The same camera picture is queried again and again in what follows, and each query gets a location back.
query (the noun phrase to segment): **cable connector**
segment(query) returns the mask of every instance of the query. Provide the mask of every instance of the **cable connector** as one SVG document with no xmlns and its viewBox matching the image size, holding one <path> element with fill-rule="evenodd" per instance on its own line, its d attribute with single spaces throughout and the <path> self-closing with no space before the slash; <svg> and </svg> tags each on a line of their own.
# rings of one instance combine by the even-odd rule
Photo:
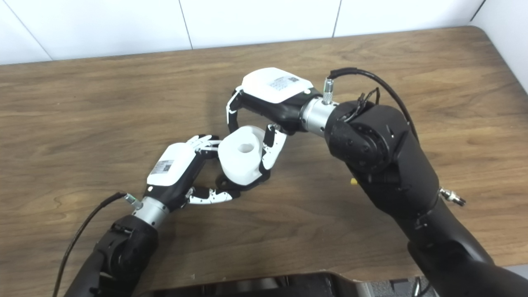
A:
<svg viewBox="0 0 528 297">
<path fill-rule="evenodd" d="M 124 198 L 136 210 L 140 210 L 143 207 L 143 203 L 141 201 L 137 200 L 136 197 L 134 197 L 134 196 L 132 196 L 132 195 L 130 195 L 128 193 L 125 195 Z"/>
<path fill-rule="evenodd" d="M 454 191 L 440 188 L 439 194 L 447 201 L 454 202 L 460 206 L 464 206 L 466 204 L 466 201 L 462 199 L 459 195 L 457 195 Z"/>
<path fill-rule="evenodd" d="M 331 78 L 325 79 L 325 86 L 323 88 L 323 101 L 324 105 L 329 105 L 332 103 L 332 98 L 334 97 L 334 80 Z"/>
</svg>

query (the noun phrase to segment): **label sticker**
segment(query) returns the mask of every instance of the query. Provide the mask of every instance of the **label sticker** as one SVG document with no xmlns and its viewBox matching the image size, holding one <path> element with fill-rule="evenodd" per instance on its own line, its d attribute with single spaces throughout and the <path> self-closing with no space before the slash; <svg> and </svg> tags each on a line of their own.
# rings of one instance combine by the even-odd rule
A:
<svg viewBox="0 0 528 297">
<path fill-rule="evenodd" d="M 165 174 L 171 168 L 172 163 L 174 163 L 174 160 L 158 161 L 156 163 L 156 166 L 154 166 L 154 169 L 152 169 L 152 172 L 150 173 L 151 174 Z"/>
<path fill-rule="evenodd" d="M 293 77 L 291 75 L 286 75 L 286 76 L 277 78 L 276 80 L 268 83 L 268 85 L 272 87 L 273 89 L 280 91 L 282 89 L 289 87 L 290 85 L 293 85 L 294 83 L 298 81 L 299 81 L 298 78 Z"/>
</svg>

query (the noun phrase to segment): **wood grain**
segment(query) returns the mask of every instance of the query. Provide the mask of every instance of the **wood grain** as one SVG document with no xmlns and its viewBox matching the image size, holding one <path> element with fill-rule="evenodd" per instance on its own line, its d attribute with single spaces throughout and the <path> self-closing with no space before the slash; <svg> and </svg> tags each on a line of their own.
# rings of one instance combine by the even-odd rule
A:
<svg viewBox="0 0 528 297">
<path fill-rule="evenodd" d="M 459 27 L 1 66 L 0 295 L 49 296 L 88 213 L 116 190 L 141 195 L 167 145 L 226 136 L 231 91 L 271 66 L 318 86 L 347 66 L 389 82 L 441 184 L 469 201 L 450 206 L 455 215 L 499 265 L 528 263 L 528 96 L 486 35 Z M 373 87 L 340 78 L 336 100 Z M 242 112 L 240 123 L 267 121 Z M 212 185 L 219 172 L 208 164 L 199 184 Z M 321 270 L 360 281 L 419 274 L 403 233 L 349 178 L 321 138 L 291 137 L 265 184 L 236 201 L 174 213 L 137 291 Z M 62 293 L 127 213 L 118 202 L 96 216 Z"/>
</svg>

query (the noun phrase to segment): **black cable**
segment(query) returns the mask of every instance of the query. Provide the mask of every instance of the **black cable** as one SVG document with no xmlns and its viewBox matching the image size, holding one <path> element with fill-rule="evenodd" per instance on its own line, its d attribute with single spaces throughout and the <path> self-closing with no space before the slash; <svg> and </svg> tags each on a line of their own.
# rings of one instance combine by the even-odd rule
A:
<svg viewBox="0 0 528 297">
<path fill-rule="evenodd" d="M 113 194 L 112 196 L 108 197 L 103 202 L 101 202 L 101 204 L 97 205 L 97 207 L 92 211 L 92 213 L 90 213 L 90 215 L 86 218 L 86 220 L 84 220 L 79 230 L 77 230 L 77 232 L 73 236 L 73 239 L 70 242 L 70 245 L 68 246 L 68 248 L 66 249 L 66 252 L 64 253 L 64 257 L 62 257 L 62 262 L 61 262 L 61 265 L 59 266 L 59 274 L 57 275 L 57 280 L 55 282 L 55 288 L 53 289 L 52 297 L 57 297 L 57 295 L 59 294 L 59 287 L 61 286 L 62 273 L 64 272 L 64 268 L 66 267 L 66 261 L 68 261 L 68 257 L 70 256 L 71 250 L 73 249 L 73 246 L 75 245 L 75 243 L 81 236 L 81 233 L 86 228 L 86 225 L 88 225 L 88 223 L 99 212 L 99 210 L 103 209 L 103 207 L 109 205 L 110 203 L 116 201 L 117 199 L 124 197 L 125 195 L 126 193 L 117 192 Z"/>
<path fill-rule="evenodd" d="M 411 128 L 412 134 L 415 136 L 416 140 L 419 142 L 418 133 L 416 132 L 416 128 L 414 127 L 414 122 L 411 119 L 411 115 L 409 114 L 409 111 L 405 107 L 405 104 L 403 104 L 403 101 L 401 100 L 400 96 L 396 94 L 396 92 L 391 88 L 391 86 L 389 86 L 388 83 L 386 83 L 383 79 L 373 74 L 372 72 L 368 72 L 366 70 L 358 69 L 355 67 L 348 67 L 348 68 L 332 70 L 330 71 L 330 75 L 328 76 L 328 79 L 336 79 L 343 75 L 363 75 L 379 83 L 380 86 L 382 86 L 389 93 L 389 95 L 391 95 L 392 99 L 396 101 L 396 104 L 398 104 L 398 107 L 403 113 L 403 116 L 405 117 L 406 121 L 409 123 L 409 127 Z"/>
</svg>

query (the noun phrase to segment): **white wall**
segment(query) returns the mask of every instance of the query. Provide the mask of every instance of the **white wall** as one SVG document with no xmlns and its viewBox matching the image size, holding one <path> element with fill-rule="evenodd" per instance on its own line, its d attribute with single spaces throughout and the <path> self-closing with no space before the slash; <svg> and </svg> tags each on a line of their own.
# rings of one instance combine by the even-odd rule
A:
<svg viewBox="0 0 528 297">
<path fill-rule="evenodd" d="M 191 48 L 178 1 L 4 1 L 53 60 Z"/>
<path fill-rule="evenodd" d="M 49 61 L 50 56 L 0 1 L 0 64 Z"/>
<path fill-rule="evenodd" d="M 0 0 L 0 64 L 466 25 L 481 1 Z"/>
<path fill-rule="evenodd" d="M 528 91 L 528 1 L 487 0 L 471 24 L 488 34 Z"/>
<path fill-rule="evenodd" d="M 340 0 L 181 0 L 194 49 L 330 38 Z"/>
<path fill-rule="evenodd" d="M 342 0 L 335 36 L 464 26 L 483 0 Z"/>
</svg>

